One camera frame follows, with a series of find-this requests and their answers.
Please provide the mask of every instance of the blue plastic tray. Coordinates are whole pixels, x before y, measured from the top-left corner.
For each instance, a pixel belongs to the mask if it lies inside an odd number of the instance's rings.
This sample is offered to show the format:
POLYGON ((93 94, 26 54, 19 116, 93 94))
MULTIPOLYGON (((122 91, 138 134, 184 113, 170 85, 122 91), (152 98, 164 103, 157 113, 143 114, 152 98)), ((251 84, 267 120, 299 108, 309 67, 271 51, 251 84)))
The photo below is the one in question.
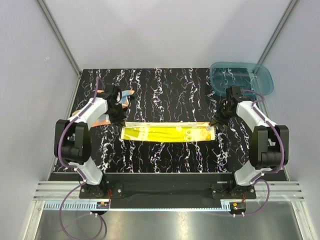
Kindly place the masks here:
POLYGON ((274 90, 274 83, 269 70, 259 64, 244 62, 216 62, 210 68, 210 81, 215 94, 225 97, 226 89, 240 86, 268 95, 274 90))

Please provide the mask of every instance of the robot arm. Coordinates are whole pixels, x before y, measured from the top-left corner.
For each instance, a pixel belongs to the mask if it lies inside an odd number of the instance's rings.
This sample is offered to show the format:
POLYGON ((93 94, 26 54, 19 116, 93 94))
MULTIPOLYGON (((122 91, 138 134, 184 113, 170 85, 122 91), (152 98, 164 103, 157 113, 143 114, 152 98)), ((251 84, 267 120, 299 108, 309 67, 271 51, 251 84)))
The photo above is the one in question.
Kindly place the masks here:
POLYGON ((88 103, 68 120, 58 120, 55 125, 54 155, 58 157, 58 145, 67 125, 77 118, 63 137, 61 156, 70 165, 78 168, 86 179, 87 189, 96 197, 103 196, 107 190, 105 175, 91 158, 91 138, 89 130, 102 115, 108 114, 112 124, 124 126, 126 118, 121 104, 122 92, 115 85, 106 85, 104 92, 88 103))
POLYGON ((240 87, 226 90, 226 102, 218 109, 210 125, 218 127, 228 125, 230 118, 242 118, 252 131, 249 145, 249 161, 234 173, 234 181, 238 186, 252 185, 252 179, 265 172, 277 168, 282 159, 280 143, 270 126, 280 135, 284 147, 284 162, 288 163, 289 130, 284 125, 277 125, 268 119, 253 103, 253 99, 241 94, 240 87))

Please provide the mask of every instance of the purple cable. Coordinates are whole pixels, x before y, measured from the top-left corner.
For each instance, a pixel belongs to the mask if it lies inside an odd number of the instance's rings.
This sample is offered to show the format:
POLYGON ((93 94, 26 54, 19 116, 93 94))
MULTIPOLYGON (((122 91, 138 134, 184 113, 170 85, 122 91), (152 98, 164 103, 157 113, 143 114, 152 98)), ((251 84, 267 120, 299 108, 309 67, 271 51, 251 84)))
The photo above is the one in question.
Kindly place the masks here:
MULTIPOLYGON (((61 163, 61 165, 62 165, 63 167, 65 167, 65 168, 73 168, 73 169, 76 168, 76 166, 72 166, 72 165, 69 165, 69 164, 67 164, 66 162, 64 162, 64 160, 63 160, 63 158, 62 158, 61 148, 62 148, 62 143, 63 143, 63 141, 64 141, 65 135, 66 135, 67 131, 69 130, 69 128, 71 127, 71 125, 72 125, 77 119, 79 119, 79 117, 81 117, 81 116, 92 106, 92 104, 95 102, 95 100, 96 100, 96 98, 97 98, 97 94, 98 94, 99 79, 101 80, 103 86, 105 85, 105 84, 103 83, 102 79, 101 79, 99 76, 97 76, 96 79, 95 79, 94 96, 93 96, 93 99, 92 99, 91 103, 88 104, 88 105, 79 113, 78 116, 74 117, 74 118, 69 122, 69 124, 65 127, 65 129, 63 130, 63 132, 62 132, 62 134, 61 134, 61 137, 60 137, 60 140, 59 140, 59 144, 58 144, 58 149, 57 149, 57 150, 58 150, 58 159, 59 159, 59 162, 61 163)), ((75 238, 75 237, 71 236, 71 235, 67 232, 67 230, 66 230, 66 228, 65 228, 65 226, 64 226, 64 224, 63 224, 63 222, 62 222, 62 207, 63 207, 65 201, 67 200, 67 198, 71 195, 71 193, 73 193, 76 189, 78 189, 78 188, 82 187, 84 184, 86 184, 87 179, 86 179, 85 174, 84 174, 80 169, 78 169, 78 168, 77 168, 77 172, 78 172, 78 173, 80 174, 80 176, 83 178, 84 182, 83 182, 82 184, 80 184, 79 186, 75 187, 74 189, 72 189, 72 190, 65 196, 65 198, 63 199, 63 201, 62 201, 62 203, 61 203, 60 209, 59 209, 59 220, 60 220, 60 225, 61 225, 62 231, 63 231, 69 238, 71 238, 71 239, 73 239, 73 240, 81 240, 81 239, 75 238)), ((101 233, 101 231, 102 231, 103 224, 104 224, 104 226, 105 226, 105 234, 107 234, 107 224, 105 223, 105 220, 104 220, 100 215, 97 215, 97 216, 99 217, 100 223, 101 223, 100 230, 99 230, 99 232, 97 233, 96 236, 94 236, 93 238, 90 238, 90 239, 88 239, 88 240, 95 240, 95 239, 97 239, 97 237, 100 235, 100 233, 101 233)))
MULTIPOLYGON (((82 240, 82 239, 76 238, 76 237, 70 235, 70 234, 67 232, 67 230, 66 230, 66 228, 65 228, 65 226, 64 226, 64 224, 63 224, 63 222, 62 222, 62 208, 63 208, 63 206, 64 206, 67 198, 68 198, 75 190, 77 190, 78 188, 82 187, 84 184, 85 184, 85 182, 81 183, 80 185, 78 185, 78 186, 76 186, 74 189, 72 189, 72 190, 64 197, 64 199, 63 199, 63 201, 62 201, 62 203, 61 203, 60 209, 59 209, 59 221, 60 221, 61 229, 62 229, 62 231, 64 232, 64 234, 67 235, 67 236, 68 236, 69 238, 71 238, 72 240, 82 240)), ((103 225, 105 226, 105 234, 107 234, 107 224, 106 224, 105 220, 104 220, 100 215, 98 215, 98 214, 97 214, 96 216, 98 216, 99 219, 100 219, 100 223, 101 223, 101 224, 100 224, 100 229, 99 229, 98 233, 97 233, 94 237, 89 238, 89 239, 87 239, 87 240, 95 240, 95 239, 97 239, 97 237, 100 235, 100 233, 101 233, 101 231, 102 231, 103 225)))
POLYGON ((280 145, 280 151, 281 151, 281 161, 280 161, 280 164, 279 166, 276 168, 276 169, 273 169, 273 170, 270 170, 270 171, 262 171, 260 174, 254 176, 250 182, 251 183, 254 183, 255 181, 257 181, 258 178, 260 178, 263 174, 276 174, 278 173, 281 168, 283 167, 284 163, 285 163, 285 147, 284 147, 284 144, 281 140, 281 137, 279 135, 279 133, 277 132, 277 130, 275 129, 275 127, 268 121, 266 120, 265 116, 261 114, 261 112, 256 108, 254 107, 254 105, 256 103, 259 103, 259 102, 264 102, 265 101, 265 97, 255 91, 252 91, 252 90, 247 90, 247 89, 242 89, 241 90, 242 92, 249 92, 249 93, 253 93, 253 94, 256 94, 258 96, 261 97, 261 99, 259 100, 255 100, 253 103, 252 103, 252 108, 253 110, 259 115, 260 118, 262 118, 266 124, 268 124, 268 126, 272 129, 272 131, 274 132, 275 136, 276 136, 276 139, 278 140, 279 142, 279 145, 280 145))
MULTIPOLYGON (((84 218, 86 216, 89 216, 89 215, 91 215, 91 214, 90 213, 86 213, 86 214, 83 214, 81 216, 78 216, 75 220, 73 220, 73 222, 71 222, 68 225, 64 226, 64 229, 69 228, 70 226, 75 224, 79 219, 82 219, 82 218, 84 218)), ((103 235, 102 239, 104 239, 107 236, 107 224, 106 224, 106 221, 104 219, 103 219, 103 225, 104 225, 104 235, 103 235)), ((59 232, 62 232, 62 231, 63 231, 62 229, 59 229, 59 230, 54 230, 53 232, 54 233, 59 233, 59 232)))

